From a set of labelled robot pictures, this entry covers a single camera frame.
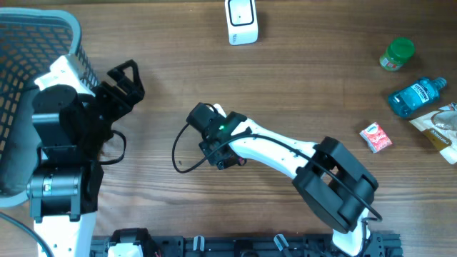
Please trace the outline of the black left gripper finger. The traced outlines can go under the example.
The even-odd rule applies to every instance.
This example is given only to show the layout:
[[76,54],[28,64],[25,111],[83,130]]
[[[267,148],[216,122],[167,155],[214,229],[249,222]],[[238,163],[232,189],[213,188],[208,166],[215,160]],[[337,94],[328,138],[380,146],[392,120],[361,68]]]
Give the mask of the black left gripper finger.
[[119,88],[123,88],[125,83],[128,81],[128,77],[126,76],[124,70],[129,67],[128,64],[120,64],[111,70],[107,71],[106,74],[116,82],[116,85]]
[[144,96],[144,86],[142,84],[138,64],[130,59],[123,64],[121,71],[124,75],[124,83],[127,86],[128,93],[137,96]]

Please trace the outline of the red white small box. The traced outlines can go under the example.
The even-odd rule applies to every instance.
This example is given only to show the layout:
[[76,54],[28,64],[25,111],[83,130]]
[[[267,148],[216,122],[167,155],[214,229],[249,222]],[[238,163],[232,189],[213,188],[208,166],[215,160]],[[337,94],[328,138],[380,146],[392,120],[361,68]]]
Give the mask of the red white small box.
[[367,142],[368,147],[373,153],[378,153],[382,149],[393,144],[386,132],[377,122],[372,123],[359,134]]

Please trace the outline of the blue mouthwash bottle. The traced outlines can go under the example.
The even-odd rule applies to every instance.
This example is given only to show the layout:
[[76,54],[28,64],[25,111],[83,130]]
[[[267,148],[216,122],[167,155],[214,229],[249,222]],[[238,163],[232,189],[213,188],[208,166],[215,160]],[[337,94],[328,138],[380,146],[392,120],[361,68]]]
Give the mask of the blue mouthwash bottle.
[[423,77],[410,86],[390,94],[388,104],[397,116],[406,119],[418,109],[439,100],[440,90],[446,85],[447,80],[442,77]]

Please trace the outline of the green lid jar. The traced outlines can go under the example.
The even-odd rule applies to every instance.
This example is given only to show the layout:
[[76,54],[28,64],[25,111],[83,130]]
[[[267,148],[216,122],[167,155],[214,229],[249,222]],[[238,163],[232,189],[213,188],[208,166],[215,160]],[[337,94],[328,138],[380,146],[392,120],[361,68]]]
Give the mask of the green lid jar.
[[415,52],[416,47],[412,40],[398,37],[381,55],[379,63],[387,71],[397,71],[412,58]]

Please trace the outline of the brown cookie bag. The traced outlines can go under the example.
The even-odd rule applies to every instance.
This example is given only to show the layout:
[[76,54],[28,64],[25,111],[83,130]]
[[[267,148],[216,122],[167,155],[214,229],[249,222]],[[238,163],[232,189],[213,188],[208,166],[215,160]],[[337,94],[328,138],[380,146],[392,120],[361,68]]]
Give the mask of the brown cookie bag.
[[451,165],[456,164],[456,103],[410,120]]

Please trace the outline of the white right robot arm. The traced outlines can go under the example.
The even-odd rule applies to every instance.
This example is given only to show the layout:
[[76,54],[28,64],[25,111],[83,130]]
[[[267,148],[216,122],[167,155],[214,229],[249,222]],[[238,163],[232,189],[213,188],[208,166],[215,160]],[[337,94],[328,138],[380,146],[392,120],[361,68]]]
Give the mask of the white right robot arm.
[[347,256],[366,253],[371,235],[367,223],[382,219],[371,205],[378,181],[340,141],[288,138],[243,114],[225,114],[218,104],[197,104],[186,123],[201,134],[205,161],[225,169],[252,159],[281,172],[332,229],[332,244],[339,251]]

